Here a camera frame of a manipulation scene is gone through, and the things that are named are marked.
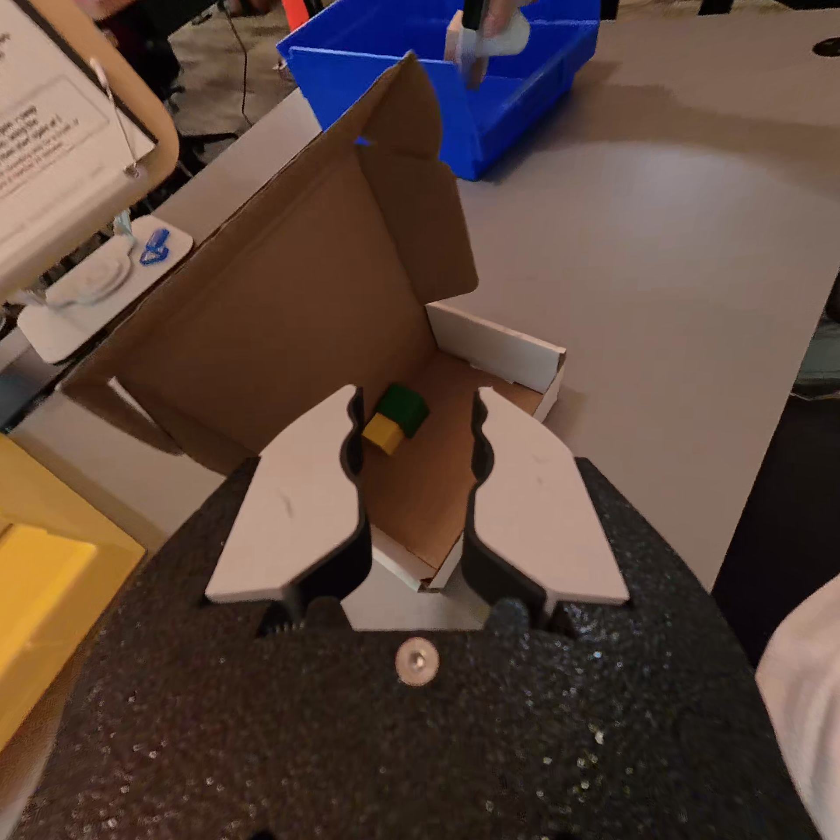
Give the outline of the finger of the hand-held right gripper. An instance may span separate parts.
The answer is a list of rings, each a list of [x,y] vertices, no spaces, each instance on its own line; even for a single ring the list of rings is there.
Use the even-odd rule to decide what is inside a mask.
[[[478,58],[517,56],[529,43],[531,27],[519,7],[516,7],[506,27],[498,35],[486,37],[476,35],[474,54]]]

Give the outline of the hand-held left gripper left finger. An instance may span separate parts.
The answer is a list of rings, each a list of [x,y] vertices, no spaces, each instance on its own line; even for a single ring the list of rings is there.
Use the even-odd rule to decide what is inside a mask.
[[[205,596],[308,607],[343,600],[372,567],[364,508],[363,391],[345,385],[262,451]]]

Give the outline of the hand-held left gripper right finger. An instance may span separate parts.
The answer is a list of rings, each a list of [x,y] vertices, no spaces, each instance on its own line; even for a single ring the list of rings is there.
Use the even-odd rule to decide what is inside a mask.
[[[532,623],[566,603],[624,606],[630,593],[571,451],[490,386],[475,393],[474,485],[461,573],[489,608],[520,602]]]

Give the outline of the plain wooden block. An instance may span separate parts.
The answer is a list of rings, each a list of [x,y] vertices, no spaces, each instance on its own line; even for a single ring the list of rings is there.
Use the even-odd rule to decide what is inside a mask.
[[[468,90],[476,90],[487,73],[488,58],[480,54],[480,19],[472,20],[459,9],[450,20],[445,36],[444,60],[455,65]]]

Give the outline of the blue plastic bin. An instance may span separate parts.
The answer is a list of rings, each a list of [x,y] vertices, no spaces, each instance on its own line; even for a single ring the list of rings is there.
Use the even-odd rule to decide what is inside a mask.
[[[340,1],[277,44],[322,130],[363,97],[376,79],[412,51],[437,95],[443,122],[440,159],[476,181],[571,89],[595,53],[601,23],[596,1],[540,1],[525,6],[525,49],[490,59],[475,90],[444,60],[445,30],[456,1]]]

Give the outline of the yellow cube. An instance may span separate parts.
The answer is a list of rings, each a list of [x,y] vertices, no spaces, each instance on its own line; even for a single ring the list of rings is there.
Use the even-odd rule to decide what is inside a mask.
[[[405,439],[405,433],[399,423],[382,413],[376,413],[365,425],[362,437],[385,455],[392,456]]]

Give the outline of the green cube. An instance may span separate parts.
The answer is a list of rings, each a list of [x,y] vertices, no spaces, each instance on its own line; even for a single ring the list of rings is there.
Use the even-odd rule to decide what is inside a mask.
[[[375,412],[399,426],[403,435],[411,439],[424,425],[430,409],[419,392],[404,384],[393,383],[376,404]]]

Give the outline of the white cardboard box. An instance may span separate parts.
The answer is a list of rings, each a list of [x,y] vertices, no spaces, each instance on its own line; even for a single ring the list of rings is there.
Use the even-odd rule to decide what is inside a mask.
[[[479,279],[438,99],[413,52],[384,70],[165,278],[63,391],[106,423],[230,475],[342,386],[370,420],[401,385],[429,410],[362,444],[378,558],[442,590],[463,549],[476,390],[543,422],[566,349],[447,304]]]

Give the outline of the yellow plastic bin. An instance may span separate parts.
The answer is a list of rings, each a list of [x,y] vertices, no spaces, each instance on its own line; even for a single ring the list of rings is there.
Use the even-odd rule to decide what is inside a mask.
[[[5,749],[146,551],[5,435],[1,519]]]

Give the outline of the tan sheet board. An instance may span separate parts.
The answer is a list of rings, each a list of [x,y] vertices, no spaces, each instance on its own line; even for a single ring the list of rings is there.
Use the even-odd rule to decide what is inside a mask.
[[[68,256],[121,211],[147,197],[175,168],[179,140],[165,106],[102,31],[75,2],[26,2],[36,19],[72,59],[94,70],[109,96],[156,141],[155,150],[133,168],[133,184],[107,203],[101,214],[81,223],[49,246],[45,253],[23,265],[26,272],[2,277],[2,299],[30,286],[38,276]]]

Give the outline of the printed instruction sheet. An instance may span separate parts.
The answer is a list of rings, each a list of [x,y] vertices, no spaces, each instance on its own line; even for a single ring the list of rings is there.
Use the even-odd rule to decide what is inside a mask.
[[[2,2],[2,277],[95,220],[155,147],[26,2]]]

